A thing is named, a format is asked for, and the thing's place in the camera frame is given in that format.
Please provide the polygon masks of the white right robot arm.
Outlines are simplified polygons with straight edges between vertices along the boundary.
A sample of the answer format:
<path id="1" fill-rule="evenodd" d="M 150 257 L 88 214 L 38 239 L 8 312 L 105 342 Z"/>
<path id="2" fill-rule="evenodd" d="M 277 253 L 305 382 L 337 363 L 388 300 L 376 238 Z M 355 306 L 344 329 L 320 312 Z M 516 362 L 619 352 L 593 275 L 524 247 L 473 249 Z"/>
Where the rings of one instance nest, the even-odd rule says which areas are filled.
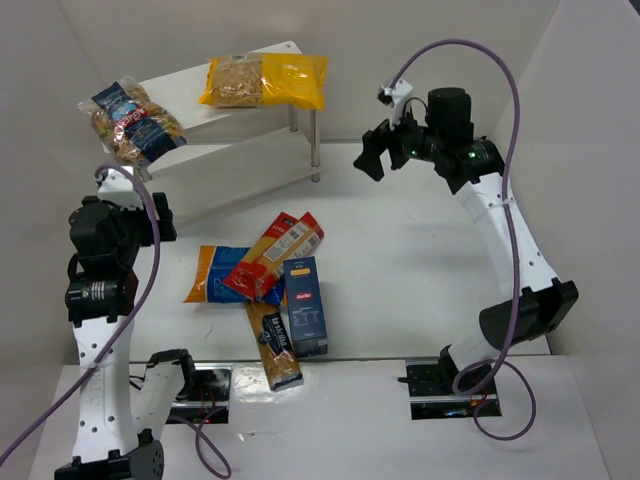
<path id="1" fill-rule="evenodd" d="M 489 372 L 490 361 L 504 345 L 555 330 L 579 293 L 574 282 L 560 280 L 538 248 L 505 178 L 497 147 L 475 135 L 469 94 L 458 87 L 430 91 L 423 102 L 423 124 L 413 116 L 414 98 L 408 84 L 380 88 L 378 99 L 392 113 L 363 135 L 363 151 L 354 166 L 379 181 L 384 176 L 383 153 L 389 154 L 394 170 L 411 159 L 432 163 L 479 230 L 506 299 L 483 309 L 475 331 L 444 347 L 438 359 L 446 381 L 469 390 Z"/>

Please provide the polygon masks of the dark blue Agnesi pasta bag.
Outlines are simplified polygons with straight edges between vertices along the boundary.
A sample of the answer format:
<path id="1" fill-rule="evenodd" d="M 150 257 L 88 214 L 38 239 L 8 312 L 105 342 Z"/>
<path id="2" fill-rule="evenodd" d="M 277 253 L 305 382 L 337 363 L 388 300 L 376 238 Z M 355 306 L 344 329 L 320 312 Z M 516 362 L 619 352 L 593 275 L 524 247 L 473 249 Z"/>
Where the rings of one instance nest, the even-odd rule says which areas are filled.
<path id="1" fill-rule="evenodd" d="M 180 122 L 124 76 L 78 104 L 102 144 L 124 165 L 146 169 L 186 144 Z"/>

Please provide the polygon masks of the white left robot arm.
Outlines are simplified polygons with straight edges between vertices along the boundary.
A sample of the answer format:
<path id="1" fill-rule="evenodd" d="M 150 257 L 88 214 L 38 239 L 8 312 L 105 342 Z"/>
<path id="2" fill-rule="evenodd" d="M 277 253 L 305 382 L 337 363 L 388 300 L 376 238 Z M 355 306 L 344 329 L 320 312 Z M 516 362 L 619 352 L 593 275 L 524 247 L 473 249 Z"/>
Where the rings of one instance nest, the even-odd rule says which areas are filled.
<path id="1" fill-rule="evenodd" d="M 57 479 L 160 479 L 161 444 L 173 402 L 194 384 L 185 349 L 153 354 L 140 391 L 132 390 L 129 360 L 138 279 L 133 265 L 153 243 L 146 212 L 96 196 L 69 217 L 76 252 L 68 265 L 69 320 L 87 380 L 79 388 L 79 420 L 71 460 Z"/>

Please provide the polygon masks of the yellow pasta bag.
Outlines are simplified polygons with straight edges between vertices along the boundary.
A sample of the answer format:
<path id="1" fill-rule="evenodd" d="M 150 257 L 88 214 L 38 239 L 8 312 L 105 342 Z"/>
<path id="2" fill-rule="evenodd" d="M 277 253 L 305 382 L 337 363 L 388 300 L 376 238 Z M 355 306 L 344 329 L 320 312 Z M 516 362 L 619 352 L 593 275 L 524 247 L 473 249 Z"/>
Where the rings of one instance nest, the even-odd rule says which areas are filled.
<path id="1" fill-rule="evenodd" d="M 294 53 L 246 53 L 210 60 L 199 103 L 215 108 L 292 105 L 324 109 L 328 58 Z"/>

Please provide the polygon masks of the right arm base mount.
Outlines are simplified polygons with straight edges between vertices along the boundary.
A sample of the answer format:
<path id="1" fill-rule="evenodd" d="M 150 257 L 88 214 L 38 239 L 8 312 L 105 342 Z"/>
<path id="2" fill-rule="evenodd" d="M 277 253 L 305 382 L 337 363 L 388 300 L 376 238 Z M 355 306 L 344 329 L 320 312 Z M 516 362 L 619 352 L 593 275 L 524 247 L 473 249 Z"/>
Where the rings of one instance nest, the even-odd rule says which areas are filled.
<path id="1" fill-rule="evenodd" d="M 473 396 L 456 395 L 435 360 L 406 360 L 397 381 L 407 387 L 414 421 L 472 418 L 478 406 L 479 418 L 502 415 L 494 381 Z"/>

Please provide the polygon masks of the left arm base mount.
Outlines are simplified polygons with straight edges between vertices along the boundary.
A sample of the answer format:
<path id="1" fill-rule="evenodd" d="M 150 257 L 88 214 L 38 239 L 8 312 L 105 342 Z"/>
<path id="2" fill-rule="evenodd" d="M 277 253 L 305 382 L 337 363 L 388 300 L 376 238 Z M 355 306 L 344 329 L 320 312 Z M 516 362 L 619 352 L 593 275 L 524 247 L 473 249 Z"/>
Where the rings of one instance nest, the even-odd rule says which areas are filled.
<path id="1" fill-rule="evenodd" d="M 194 385 L 181 392 L 173 402 L 170 416 L 199 424 L 227 424 L 232 366 L 224 363 L 196 363 Z"/>

